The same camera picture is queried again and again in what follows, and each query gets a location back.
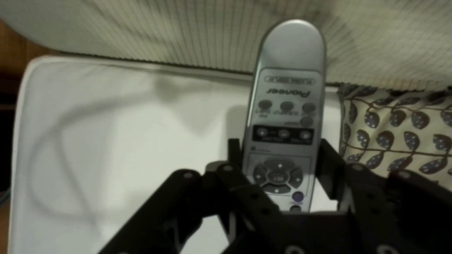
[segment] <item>patterned fabric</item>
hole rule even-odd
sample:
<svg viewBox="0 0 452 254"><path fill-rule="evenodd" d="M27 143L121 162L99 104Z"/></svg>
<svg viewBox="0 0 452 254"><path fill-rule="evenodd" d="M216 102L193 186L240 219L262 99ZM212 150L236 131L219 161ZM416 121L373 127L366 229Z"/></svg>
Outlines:
<svg viewBox="0 0 452 254"><path fill-rule="evenodd" d="M344 85L340 154L374 174L409 169L452 190L452 93Z"/></svg>

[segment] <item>round directional pad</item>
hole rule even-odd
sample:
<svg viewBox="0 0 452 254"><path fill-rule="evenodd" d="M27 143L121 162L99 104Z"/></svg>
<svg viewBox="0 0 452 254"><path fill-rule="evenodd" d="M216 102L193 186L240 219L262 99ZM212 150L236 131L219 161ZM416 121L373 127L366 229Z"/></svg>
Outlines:
<svg viewBox="0 0 452 254"><path fill-rule="evenodd" d="M253 179L265 192L288 193L291 188L301 186L302 171L291 159L269 158L254 168Z"/></svg>
<svg viewBox="0 0 452 254"><path fill-rule="evenodd" d="M268 181L274 185L285 185L288 178L288 174L282 169L272 169L268 172Z"/></svg>

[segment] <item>white pillow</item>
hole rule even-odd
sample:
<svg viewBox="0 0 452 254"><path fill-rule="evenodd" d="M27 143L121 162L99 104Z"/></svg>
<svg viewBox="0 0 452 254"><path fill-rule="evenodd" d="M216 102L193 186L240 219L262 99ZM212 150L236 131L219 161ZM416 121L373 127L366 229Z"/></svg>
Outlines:
<svg viewBox="0 0 452 254"><path fill-rule="evenodd" d="M250 76L46 56L24 76L12 157L10 254L97 253L175 169L203 171L241 138ZM337 148L329 93L325 137ZM332 209L318 189L313 209ZM183 253L220 253L206 219Z"/></svg>

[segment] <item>black mount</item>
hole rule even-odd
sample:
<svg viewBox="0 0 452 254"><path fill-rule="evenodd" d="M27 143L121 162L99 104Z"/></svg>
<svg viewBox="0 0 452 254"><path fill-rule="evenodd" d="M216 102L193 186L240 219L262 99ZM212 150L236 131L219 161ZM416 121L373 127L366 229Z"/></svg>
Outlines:
<svg viewBox="0 0 452 254"><path fill-rule="evenodd" d="M322 140L316 178L336 212L281 213L240 171L238 140L227 162L203 175L175 171L99 254L176 254L219 216L224 254L426 254L450 253L452 193L411 171L380 178L347 165Z"/></svg>

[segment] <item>fabric surface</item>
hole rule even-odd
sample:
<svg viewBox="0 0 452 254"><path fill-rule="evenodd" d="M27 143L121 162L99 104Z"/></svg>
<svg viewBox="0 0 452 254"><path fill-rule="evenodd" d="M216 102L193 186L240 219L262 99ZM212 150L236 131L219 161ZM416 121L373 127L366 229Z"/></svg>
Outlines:
<svg viewBox="0 0 452 254"><path fill-rule="evenodd" d="M171 172L226 158L227 138L243 137L250 82L123 61L32 61L14 126L10 254L99 253ZM339 99L325 99L322 137L339 150ZM316 183L310 207L336 202ZM226 244L212 216L182 253Z"/></svg>
<svg viewBox="0 0 452 254"><path fill-rule="evenodd" d="M277 23L325 35L326 80L440 90L452 80L450 0L0 0L0 18L45 47L77 54L254 71Z"/></svg>
<svg viewBox="0 0 452 254"><path fill-rule="evenodd" d="M452 93L342 86L340 152L374 174L409 169L452 190Z"/></svg>

